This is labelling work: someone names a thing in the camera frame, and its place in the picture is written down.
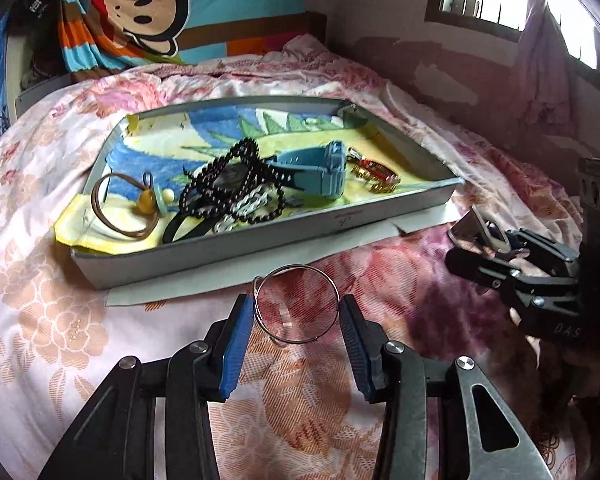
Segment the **person's right hand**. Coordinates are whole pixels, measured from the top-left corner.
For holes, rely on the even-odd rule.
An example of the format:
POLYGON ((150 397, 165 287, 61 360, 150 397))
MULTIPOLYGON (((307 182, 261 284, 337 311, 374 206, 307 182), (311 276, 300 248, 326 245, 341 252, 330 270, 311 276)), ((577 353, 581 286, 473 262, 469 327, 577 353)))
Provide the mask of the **person's right hand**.
POLYGON ((600 394, 600 344, 573 349, 524 335, 524 364, 507 378, 505 397, 520 403, 567 405, 572 398, 594 398, 600 394))

